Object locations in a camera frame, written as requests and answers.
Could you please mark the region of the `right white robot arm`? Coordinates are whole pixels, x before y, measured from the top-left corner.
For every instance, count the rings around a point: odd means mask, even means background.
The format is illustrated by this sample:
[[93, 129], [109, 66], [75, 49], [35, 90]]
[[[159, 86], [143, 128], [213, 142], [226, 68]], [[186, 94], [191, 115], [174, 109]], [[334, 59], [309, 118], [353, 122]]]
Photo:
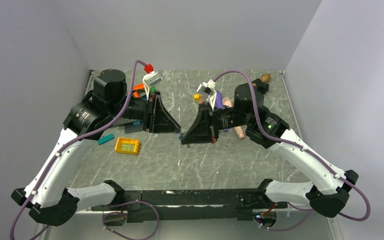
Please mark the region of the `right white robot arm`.
[[237, 86], [232, 106], [217, 108], [201, 103], [181, 143], [214, 144], [221, 130], [241, 126], [246, 126], [245, 134], [252, 142], [285, 158], [308, 178], [302, 183], [265, 179], [255, 195], [260, 207], [288, 202], [308, 205], [328, 218], [341, 213], [358, 174], [342, 170], [315, 153], [287, 122], [264, 106], [264, 94], [255, 83]]

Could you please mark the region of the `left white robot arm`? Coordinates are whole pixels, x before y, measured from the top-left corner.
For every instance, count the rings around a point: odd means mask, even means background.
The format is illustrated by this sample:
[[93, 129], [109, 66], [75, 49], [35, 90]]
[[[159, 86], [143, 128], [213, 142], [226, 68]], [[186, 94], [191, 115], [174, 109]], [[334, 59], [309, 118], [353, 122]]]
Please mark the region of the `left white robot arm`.
[[26, 187], [15, 189], [11, 198], [28, 208], [36, 223], [55, 227], [87, 208], [119, 209], [125, 201], [125, 191], [113, 180], [83, 188], [67, 186], [80, 161], [117, 117], [140, 120], [149, 133], [181, 131], [164, 107], [159, 91], [147, 100], [134, 98], [123, 71], [103, 70], [93, 79], [92, 90], [71, 108], [59, 139], [37, 176]]

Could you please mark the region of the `orange lego window piece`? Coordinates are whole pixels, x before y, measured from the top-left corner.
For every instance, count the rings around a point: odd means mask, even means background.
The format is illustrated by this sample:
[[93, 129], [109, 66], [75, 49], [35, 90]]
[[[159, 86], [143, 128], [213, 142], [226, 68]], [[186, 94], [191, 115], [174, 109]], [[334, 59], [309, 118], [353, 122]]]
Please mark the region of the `orange lego window piece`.
[[134, 138], [118, 137], [114, 151], [118, 154], [137, 155], [140, 151], [141, 142]]

